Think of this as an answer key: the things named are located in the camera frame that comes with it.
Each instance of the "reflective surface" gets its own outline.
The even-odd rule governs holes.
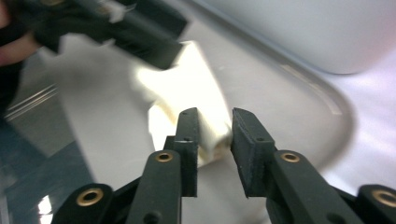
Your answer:
[[[337,91],[196,6],[170,2],[189,17],[183,39],[200,44],[230,112],[240,107],[255,113],[278,148],[299,151],[317,167],[345,149],[353,120]],[[1,146],[25,144],[20,152],[10,147],[2,151],[33,153],[29,158],[38,162],[20,162],[28,171],[14,175],[10,161],[2,161],[4,223],[39,223],[73,189],[92,181],[118,189],[141,175],[154,151],[150,102],[131,88],[128,55],[70,35],[62,55],[43,50],[30,63],[24,80],[36,78],[32,82],[38,86],[32,90],[34,85],[22,85],[20,99],[40,92],[36,98],[46,100],[34,97],[23,113],[8,118],[1,134],[16,137],[7,135]],[[230,153],[202,167],[198,176],[198,198],[183,199],[184,223],[268,221],[264,200],[245,198]]]

